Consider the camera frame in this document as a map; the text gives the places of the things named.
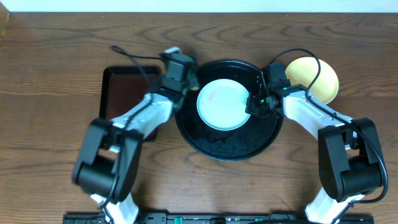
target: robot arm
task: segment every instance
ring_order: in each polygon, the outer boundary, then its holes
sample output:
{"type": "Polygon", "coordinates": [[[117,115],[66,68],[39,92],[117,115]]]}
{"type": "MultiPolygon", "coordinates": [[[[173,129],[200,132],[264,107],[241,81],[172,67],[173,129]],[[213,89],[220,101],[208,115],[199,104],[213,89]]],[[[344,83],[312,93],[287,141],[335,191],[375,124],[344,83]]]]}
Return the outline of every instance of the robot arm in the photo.
{"type": "Polygon", "coordinates": [[[370,119],[354,120],[337,113],[309,92],[312,101],[329,113],[317,108],[307,100],[304,86],[290,86],[281,63],[269,65],[264,72],[267,94],[250,95],[246,111],[260,116],[266,114],[259,111],[286,116],[318,140],[319,176],[323,188],[315,200],[306,206],[305,214],[311,222],[335,223],[348,209],[350,202],[361,200],[382,185],[382,174],[379,161],[370,146],[330,114],[353,124],[367,136],[382,159],[376,127],[370,119]],[[348,159],[347,149],[359,149],[359,155],[348,159]]]}
{"type": "Polygon", "coordinates": [[[148,93],[126,114],[111,121],[91,122],[73,169],[72,181],[104,210],[107,220],[132,224],[138,207],[131,189],[136,179],[143,139],[178,111],[188,90],[198,89],[196,60],[174,47],[160,55],[167,73],[160,88],[148,93]],[[116,160],[98,154],[118,153],[116,160]]]}

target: white plate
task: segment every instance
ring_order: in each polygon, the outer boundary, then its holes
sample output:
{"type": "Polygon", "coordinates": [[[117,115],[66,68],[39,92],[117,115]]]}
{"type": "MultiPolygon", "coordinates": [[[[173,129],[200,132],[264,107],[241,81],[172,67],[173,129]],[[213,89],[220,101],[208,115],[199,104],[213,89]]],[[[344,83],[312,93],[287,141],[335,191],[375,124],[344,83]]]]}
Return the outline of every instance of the white plate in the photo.
{"type": "Polygon", "coordinates": [[[248,96],[248,90],[234,80],[212,81],[205,85],[198,95],[199,116],[214,129],[234,130],[250,117],[250,114],[244,112],[248,96]]]}

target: wood grain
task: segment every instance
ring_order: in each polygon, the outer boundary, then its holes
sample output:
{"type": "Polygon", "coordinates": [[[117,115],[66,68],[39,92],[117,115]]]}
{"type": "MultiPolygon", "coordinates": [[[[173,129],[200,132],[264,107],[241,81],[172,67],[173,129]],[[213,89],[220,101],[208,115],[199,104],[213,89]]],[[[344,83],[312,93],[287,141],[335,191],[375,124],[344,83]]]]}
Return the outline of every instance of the wood grain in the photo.
{"type": "MultiPolygon", "coordinates": [[[[3,223],[60,223],[65,212],[96,210],[71,171],[98,115],[102,71],[130,64],[111,44],[138,55],[178,45],[200,63],[257,66],[286,49],[311,50],[338,74],[331,107],[376,123],[389,171],[387,197],[351,211],[398,222],[398,15],[13,13],[0,48],[3,223]]],[[[317,161],[316,140],[291,121],[266,152],[221,162],[192,149],[171,120],[144,144],[132,192],[139,206],[170,212],[300,210],[320,188],[317,161]]]]}

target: cable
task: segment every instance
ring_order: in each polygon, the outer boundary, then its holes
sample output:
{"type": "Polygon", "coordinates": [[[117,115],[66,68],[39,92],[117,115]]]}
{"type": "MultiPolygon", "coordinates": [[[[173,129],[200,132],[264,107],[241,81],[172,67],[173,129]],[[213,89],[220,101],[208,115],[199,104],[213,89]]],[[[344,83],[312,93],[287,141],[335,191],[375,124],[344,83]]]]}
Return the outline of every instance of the cable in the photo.
{"type": "Polygon", "coordinates": [[[138,56],[138,55],[129,54],[129,53],[127,53],[125,50],[123,50],[122,48],[120,48],[120,47],[117,46],[117,45],[112,45],[111,48],[112,48],[113,51],[115,51],[115,52],[117,52],[117,53],[119,53],[119,54],[121,54],[121,55],[125,55],[125,56],[127,56],[127,57],[129,57],[129,58],[154,59],[154,60],[161,60],[161,61],[163,61],[163,59],[160,58],[160,57],[146,57],[146,56],[138,56]]]}
{"type": "Polygon", "coordinates": [[[115,188],[116,188],[116,184],[117,184],[118,180],[119,180],[119,177],[118,177],[118,176],[117,176],[117,177],[115,176],[115,178],[113,179],[111,191],[109,192],[108,197],[106,198],[106,200],[105,200],[101,205],[99,205],[98,208],[103,209],[103,208],[105,208],[106,205],[109,203],[109,201],[111,200],[111,197],[112,197],[112,195],[113,195],[113,193],[114,193],[114,190],[115,190],[115,188]]]}
{"type": "Polygon", "coordinates": [[[343,215],[348,211],[348,209],[353,207],[354,207],[353,204],[348,203],[347,206],[340,212],[340,214],[338,214],[338,216],[331,221],[331,224],[337,224],[338,220],[343,217],[343,215]]]}
{"type": "Polygon", "coordinates": [[[98,214],[98,215],[93,215],[93,216],[90,216],[90,217],[88,217],[88,218],[78,218],[78,217],[76,217],[74,220],[73,220],[73,224],[75,224],[75,223],[81,223],[81,222],[79,222],[78,220],[86,220],[85,221],[85,224],[88,224],[88,222],[90,222],[90,224],[94,224],[93,223],[93,219],[95,219],[95,223],[97,223],[97,221],[98,221],[98,219],[99,219],[99,222],[101,223],[102,222],[102,219],[104,219],[104,223],[105,224],[107,224],[108,222],[106,221],[106,215],[102,215],[102,213],[100,213],[100,214],[98,214]]]}
{"type": "Polygon", "coordinates": [[[114,220],[113,217],[111,216],[111,214],[109,214],[109,211],[107,208],[104,208],[104,213],[107,217],[109,217],[109,224],[114,224],[114,220]]]}
{"type": "Polygon", "coordinates": [[[311,99],[311,96],[308,95],[308,92],[310,91],[312,85],[316,82],[316,80],[318,79],[320,72],[321,72],[321,64],[320,61],[318,59],[318,57],[313,54],[312,52],[310,52],[309,50],[305,50],[305,49],[290,49],[290,50],[286,50],[278,55],[276,55],[271,62],[269,62],[268,65],[272,64],[277,58],[279,58],[280,56],[282,56],[283,54],[289,53],[289,52],[293,52],[293,51],[302,51],[302,52],[306,52],[308,54],[310,54],[316,61],[318,64],[318,72],[317,75],[315,75],[315,78],[312,80],[312,82],[309,84],[308,88],[305,90],[305,97],[306,99],[311,102],[312,105],[314,105],[315,107],[317,107],[318,109],[322,110],[323,112],[325,112],[327,115],[331,116],[333,119],[336,119],[340,122],[342,122],[343,124],[347,125],[347,127],[349,127],[351,130],[353,130],[354,132],[357,133],[357,135],[363,139],[363,141],[371,147],[372,151],[374,152],[374,154],[377,157],[377,160],[380,164],[380,168],[381,168],[381,173],[382,173],[382,182],[383,182],[383,191],[381,192],[380,196],[378,196],[377,198],[374,199],[370,199],[370,200],[355,200],[352,201],[350,203],[348,203],[347,209],[348,207],[352,207],[353,204],[355,203],[374,203],[374,202],[378,202],[380,200],[382,200],[388,191],[388,174],[387,174],[387,169],[386,169],[386,165],[384,163],[384,161],[381,159],[380,154],[378,153],[378,151],[376,150],[376,147],[373,145],[373,143],[368,139],[368,137],[366,137],[361,131],[359,131],[355,126],[353,126],[351,123],[343,120],[342,118],[338,117],[336,113],[331,113],[328,110],[324,109],[323,107],[321,107],[320,105],[318,105],[316,102],[314,102],[311,99]]]}
{"type": "Polygon", "coordinates": [[[273,214],[275,214],[276,212],[283,212],[283,211],[282,211],[282,210],[279,210],[279,209],[271,211],[270,214],[268,214],[267,220],[270,220],[270,219],[271,219],[271,216],[272,216],[273,214]]]}

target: yellow bowl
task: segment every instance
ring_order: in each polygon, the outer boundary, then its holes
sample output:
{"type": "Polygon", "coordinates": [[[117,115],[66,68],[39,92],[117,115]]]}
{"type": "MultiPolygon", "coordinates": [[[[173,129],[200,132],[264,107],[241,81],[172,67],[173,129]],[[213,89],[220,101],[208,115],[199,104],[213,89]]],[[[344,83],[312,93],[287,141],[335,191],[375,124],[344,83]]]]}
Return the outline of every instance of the yellow bowl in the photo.
{"type": "MultiPolygon", "coordinates": [[[[321,63],[321,73],[312,85],[310,91],[324,104],[330,103],[338,92],[338,78],[336,72],[326,62],[321,63]]],[[[317,75],[318,64],[313,57],[302,57],[294,60],[286,68],[286,76],[292,85],[302,84],[306,87],[317,75]]]]}

